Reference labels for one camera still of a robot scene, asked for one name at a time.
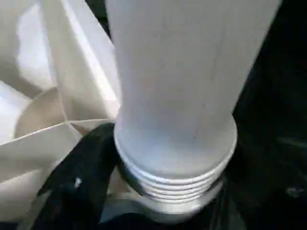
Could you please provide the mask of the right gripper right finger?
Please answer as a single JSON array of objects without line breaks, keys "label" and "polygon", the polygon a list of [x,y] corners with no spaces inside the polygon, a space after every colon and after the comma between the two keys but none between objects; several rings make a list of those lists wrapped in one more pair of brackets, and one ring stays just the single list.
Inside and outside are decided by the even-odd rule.
[{"label": "right gripper right finger", "polygon": [[240,138],[226,176],[245,229],[307,228],[306,144]]}]

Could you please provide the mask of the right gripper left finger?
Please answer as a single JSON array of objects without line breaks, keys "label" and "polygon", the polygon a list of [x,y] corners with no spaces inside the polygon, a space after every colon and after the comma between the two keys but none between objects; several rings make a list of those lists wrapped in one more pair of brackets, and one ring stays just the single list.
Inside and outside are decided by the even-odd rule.
[{"label": "right gripper left finger", "polygon": [[112,172],[120,162],[114,126],[94,128],[55,167],[23,219],[24,230],[97,229]]}]

